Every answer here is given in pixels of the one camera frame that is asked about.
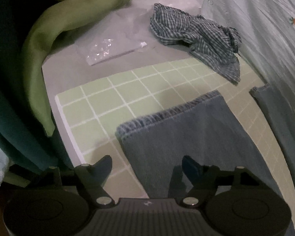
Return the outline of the teal fabric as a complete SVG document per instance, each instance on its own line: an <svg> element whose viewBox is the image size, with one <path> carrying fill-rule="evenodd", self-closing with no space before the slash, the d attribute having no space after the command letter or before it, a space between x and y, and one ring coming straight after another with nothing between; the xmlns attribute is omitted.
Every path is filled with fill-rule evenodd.
<svg viewBox="0 0 295 236"><path fill-rule="evenodd" d="M45 136L23 92L8 78L0 78L0 147L15 164L36 174L50 166L73 168L59 133Z"/></svg>

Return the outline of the green grid cutting mat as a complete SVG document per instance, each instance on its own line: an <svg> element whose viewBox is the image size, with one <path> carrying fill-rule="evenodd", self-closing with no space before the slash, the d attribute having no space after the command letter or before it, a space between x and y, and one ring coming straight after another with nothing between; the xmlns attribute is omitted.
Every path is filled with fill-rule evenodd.
<svg viewBox="0 0 295 236"><path fill-rule="evenodd" d="M113 159L104 190L114 199L146 198L131 165L115 138L117 126L191 101L218 90L256 144L292 211L295 228L295 188L284 155L261 109L249 94L263 82L244 61L241 81L233 85L194 58L149 65L85 84L65 87L52 96L53 115L74 165L93 164L104 155Z"/></svg>

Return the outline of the blue checked shirt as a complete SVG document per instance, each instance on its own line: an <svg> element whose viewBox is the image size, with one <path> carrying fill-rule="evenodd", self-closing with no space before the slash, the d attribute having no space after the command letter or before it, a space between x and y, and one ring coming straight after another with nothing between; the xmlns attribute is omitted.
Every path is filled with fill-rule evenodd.
<svg viewBox="0 0 295 236"><path fill-rule="evenodd" d="M163 45L187 44L192 56L233 85L239 84L240 63L236 54L242 41L235 28L160 3L153 6L150 27Z"/></svg>

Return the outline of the clear plastic bag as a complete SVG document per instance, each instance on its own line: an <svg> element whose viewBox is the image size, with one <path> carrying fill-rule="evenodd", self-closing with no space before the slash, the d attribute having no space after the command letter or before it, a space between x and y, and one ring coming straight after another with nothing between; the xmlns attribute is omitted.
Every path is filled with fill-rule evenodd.
<svg viewBox="0 0 295 236"><path fill-rule="evenodd" d="M152 48L157 42L150 30L155 3L174 7L190 14L199 14L197 0L132 0L114 10L98 23L77 31L74 44L79 55L90 66L125 54Z"/></svg>

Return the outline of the pale carrot print sheet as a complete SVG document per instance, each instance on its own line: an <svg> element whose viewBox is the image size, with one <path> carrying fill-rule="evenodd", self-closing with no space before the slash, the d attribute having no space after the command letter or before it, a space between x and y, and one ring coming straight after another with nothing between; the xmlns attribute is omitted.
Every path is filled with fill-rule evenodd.
<svg viewBox="0 0 295 236"><path fill-rule="evenodd" d="M240 54L295 112L295 0L204 0L202 13L237 29Z"/></svg>

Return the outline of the olive green curtain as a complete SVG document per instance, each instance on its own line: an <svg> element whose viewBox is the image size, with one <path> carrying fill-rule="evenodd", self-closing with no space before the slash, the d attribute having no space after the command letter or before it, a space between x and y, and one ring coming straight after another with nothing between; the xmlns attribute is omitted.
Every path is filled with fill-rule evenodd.
<svg viewBox="0 0 295 236"><path fill-rule="evenodd" d="M98 22L130 0L56 0L31 28L24 44L23 79L26 97L34 116L47 136L55 125L42 74L42 64L56 38L63 32Z"/></svg>

